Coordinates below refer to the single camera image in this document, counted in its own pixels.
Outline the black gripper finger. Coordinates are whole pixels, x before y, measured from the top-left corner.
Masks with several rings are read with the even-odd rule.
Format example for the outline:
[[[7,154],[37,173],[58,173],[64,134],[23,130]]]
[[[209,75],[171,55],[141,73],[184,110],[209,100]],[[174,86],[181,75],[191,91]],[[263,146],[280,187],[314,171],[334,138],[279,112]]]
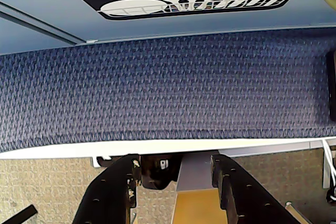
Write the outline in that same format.
[[[130,223],[140,184],[140,156],[122,156],[87,187],[73,223]]]
[[[218,189],[217,223],[306,223],[291,204],[283,206],[248,171],[223,154],[211,156],[212,186]]]

